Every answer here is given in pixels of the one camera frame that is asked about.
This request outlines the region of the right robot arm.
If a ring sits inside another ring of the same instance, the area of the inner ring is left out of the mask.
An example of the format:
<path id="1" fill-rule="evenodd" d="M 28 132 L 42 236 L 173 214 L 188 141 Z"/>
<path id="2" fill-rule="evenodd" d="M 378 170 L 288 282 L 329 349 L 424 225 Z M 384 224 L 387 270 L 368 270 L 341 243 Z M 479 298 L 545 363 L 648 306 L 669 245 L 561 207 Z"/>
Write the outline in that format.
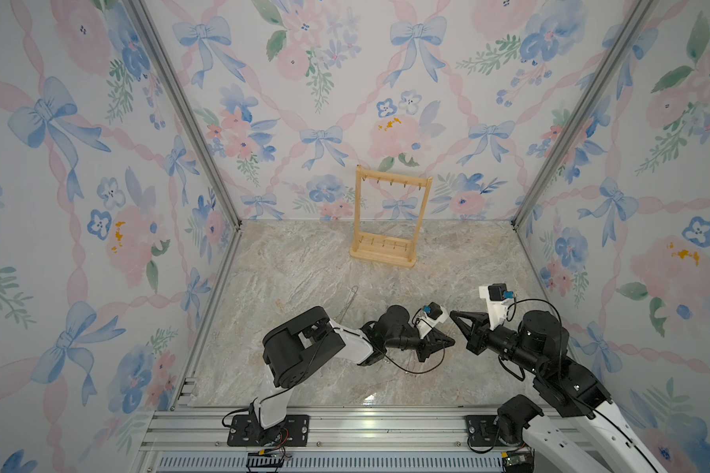
<path id="1" fill-rule="evenodd" d="M 452 311 L 467 350 L 491 351 L 530 374 L 542 400 L 568 421 L 601 455 L 595 460 L 562 434 L 544 410 L 523 394 L 501 404 L 494 422 L 495 447 L 529 447 L 568 472 L 662 472 L 664 466 L 629 426 L 596 375 L 567 354 L 569 333 L 556 315 L 528 311 L 515 329 L 493 324 L 486 313 Z"/>

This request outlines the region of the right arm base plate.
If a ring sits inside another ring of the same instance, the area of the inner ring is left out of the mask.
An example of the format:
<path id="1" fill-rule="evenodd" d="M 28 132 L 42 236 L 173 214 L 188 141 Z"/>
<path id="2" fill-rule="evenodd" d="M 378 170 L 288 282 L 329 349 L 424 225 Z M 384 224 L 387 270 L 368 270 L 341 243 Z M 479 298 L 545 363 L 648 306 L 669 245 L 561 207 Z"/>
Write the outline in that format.
<path id="1" fill-rule="evenodd" d="M 503 427 L 498 426 L 497 415 L 467 415 L 463 417 L 467 444 L 472 449 L 491 449 L 491 447 L 522 447 L 524 433 L 534 431 L 535 421 L 546 421 L 538 416 L 524 423 L 522 420 L 504 417 Z"/>

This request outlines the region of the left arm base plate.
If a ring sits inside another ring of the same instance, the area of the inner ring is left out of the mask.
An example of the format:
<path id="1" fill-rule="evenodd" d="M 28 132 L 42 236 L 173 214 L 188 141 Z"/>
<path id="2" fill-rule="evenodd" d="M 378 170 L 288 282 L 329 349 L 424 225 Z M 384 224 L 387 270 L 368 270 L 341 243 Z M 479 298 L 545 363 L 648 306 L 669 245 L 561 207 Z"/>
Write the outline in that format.
<path id="1" fill-rule="evenodd" d="M 287 415 L 278 425 L 260 427 L 254 414 L 238 414 L 229 429 L 228 447 L 305 447 L 310 433 L 310 417 L 307 415 Z"/>

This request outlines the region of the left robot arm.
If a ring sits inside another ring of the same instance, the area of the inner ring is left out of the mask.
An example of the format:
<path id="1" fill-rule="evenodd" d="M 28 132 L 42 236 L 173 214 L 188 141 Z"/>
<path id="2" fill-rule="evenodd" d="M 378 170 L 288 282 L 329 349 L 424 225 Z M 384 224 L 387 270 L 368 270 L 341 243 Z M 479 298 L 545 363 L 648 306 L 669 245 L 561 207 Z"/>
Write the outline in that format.
<path id="1" fill-rule="evenodd" d="M 391 305 L 378 319 L 362 327 L 346 327 L 329 317 L 320 305 L 311 307 L 270 330 L 262 339 L 265 379 L 258 398 L 248 408 L 250 438 L 268 445 L 283 436 L 282 428 L 293 389 L 332 359 L 360 367 L 392 362 L 390 349 L 412 351 L 420 363 L 455 345 L 438 325 L 450 312 L 436 303 L 411 315 L 401 305 Z"/>

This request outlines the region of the wooden jewelry display stand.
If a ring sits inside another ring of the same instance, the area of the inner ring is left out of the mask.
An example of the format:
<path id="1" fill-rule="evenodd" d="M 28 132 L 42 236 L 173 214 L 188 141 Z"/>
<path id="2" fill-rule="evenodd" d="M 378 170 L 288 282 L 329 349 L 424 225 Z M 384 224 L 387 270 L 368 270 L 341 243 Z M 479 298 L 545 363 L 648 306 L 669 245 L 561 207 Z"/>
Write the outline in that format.
<path id="1" fill-rule="evenodd" d="M 390 186 L 398 185 L 407 190 L 423 192 L 421 198 L 409 195 L 402 198 L 392 198 L 390 193 L 385 192 L 381 211 L 374 217 L 375 221 L 385 217 L 388 218 L 390 223 L 408 222 L 408 224 L 413 226 L 413 233 L 410 238 L 377 234 L 375 231 L 368 232 L 362 229 L 362 190 L 363 184 L 367 182 L 373 183 L 378 191 L 381 191 L 381 185 L 386 183 Z M 387 173 L 386 171 L 373 171 L 372 169 L 358 166 L 356 168 L 353 239 L 349 250 L 350 256 L 363 261 L 414 268 L 417 262 L 418 240 L 426 216 L 432 186 L 432 177 L 410 177 L 409 175 Z"/>

